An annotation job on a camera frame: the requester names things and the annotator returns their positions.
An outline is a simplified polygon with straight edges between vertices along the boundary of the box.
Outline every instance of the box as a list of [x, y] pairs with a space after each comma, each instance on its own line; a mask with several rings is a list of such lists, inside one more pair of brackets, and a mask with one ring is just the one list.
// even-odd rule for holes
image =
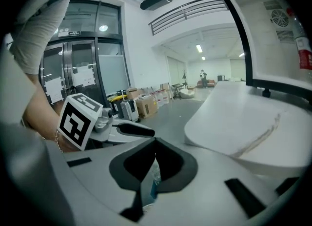
[[80, 150], [85, 150], [103, 105], [82, 93], [67, 96], [58, 121], [59, 132]]
[[141, 89], [137, 89], [135, 91], [131, 91], [131, 89], [127, 90], [127, 98], [128, 99], [135, 99], [138, 96], [140, 96], [141, 94], [144, 94], [143, 90], [141, 90]]
[[149, 96], [143, 100], [136, 100], [136, 104], [138, 114], [143, 119], [149, 118], [158, 111], [157, 101], [154, 99], [154, 96]]

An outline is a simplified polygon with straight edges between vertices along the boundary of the glass door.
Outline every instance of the glass door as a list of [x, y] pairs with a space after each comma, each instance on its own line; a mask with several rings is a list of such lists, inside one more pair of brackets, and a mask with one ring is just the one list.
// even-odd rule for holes
[[95, 41], [68, 42], [67, 71], [72, 94], [83, 93], [104, 104], [98, 79]]
[[41, 60], [39, 75], [48, 102], [59, 115], [67, 95], [70, 94], [66, 93], [66, 89], [69, 90], [69, 84], [64, 73], [65, 48], [66, 44], [63, 43], [46, 48]]

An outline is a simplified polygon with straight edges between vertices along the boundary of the window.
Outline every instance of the window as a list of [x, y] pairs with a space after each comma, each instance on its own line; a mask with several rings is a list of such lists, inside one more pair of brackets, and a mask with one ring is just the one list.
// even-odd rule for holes
[[129, 88], [125, 59], [119, 44], [98, 43], [98, 61], [106, 95]]
[[97, 32], [119, 34], [118, 9], [101, 5], [98, 10]]
[[66, 15], [58, 31], [94, 32], [97, 6], [97, 4], [92, 3], [69, 3]]

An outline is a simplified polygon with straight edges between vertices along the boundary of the cardboard box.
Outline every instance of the cardboard box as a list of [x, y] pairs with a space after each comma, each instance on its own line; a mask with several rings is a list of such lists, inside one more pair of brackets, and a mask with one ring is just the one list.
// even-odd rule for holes
[[136, 100], [138, 114], [146, 119], [158, 112], [157, 101], [154, 96], [143, 100]]
[[141, 94], [144, 94], [143, 90], [141, 90], [141, 89], [138, 89], [136, 91], [127, 90], [127, 98], [128, 99], [135, 99]]

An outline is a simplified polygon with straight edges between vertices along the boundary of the gray floor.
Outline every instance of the gray floor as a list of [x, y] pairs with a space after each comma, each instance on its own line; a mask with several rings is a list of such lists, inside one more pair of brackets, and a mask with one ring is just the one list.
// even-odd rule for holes
[[[170, 101], [169, 104], [160, 107], [155, 115], [142, 120], [141, 124], [152, 128], [156, 132], [156, 137], [162, 138], [173, 145], [183, 144], [186, 123], [201, 107], [211, 91], [211, 88], [197, 89], [193, 99]], [[151, 173], [148, 173], [141, 184], [143, 206], [154, 202], [151, 197], [153, 181]]]

